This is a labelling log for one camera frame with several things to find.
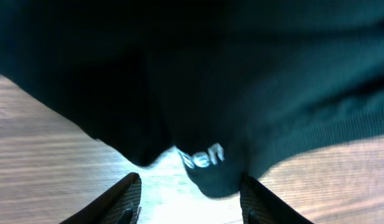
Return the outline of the black t-shirt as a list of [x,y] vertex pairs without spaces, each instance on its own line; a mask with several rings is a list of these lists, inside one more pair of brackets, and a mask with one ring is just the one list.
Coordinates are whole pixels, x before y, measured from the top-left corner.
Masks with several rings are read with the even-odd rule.
[[0,74],[213,198],[243,173],[384,134],[384,0],[1,1]]

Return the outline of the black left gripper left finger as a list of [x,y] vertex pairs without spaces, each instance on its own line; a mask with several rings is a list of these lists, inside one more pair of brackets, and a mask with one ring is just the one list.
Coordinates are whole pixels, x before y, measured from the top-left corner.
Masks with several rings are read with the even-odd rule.
[[131,172],[60,224],[137,224],[141,191],[139,174]]

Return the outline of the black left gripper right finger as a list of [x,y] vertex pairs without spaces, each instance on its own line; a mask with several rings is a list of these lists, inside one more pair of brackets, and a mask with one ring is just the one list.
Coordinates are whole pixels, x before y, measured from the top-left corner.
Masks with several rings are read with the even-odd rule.
[[247,174],[240,184],[240,205],[244,224],[313,224]]

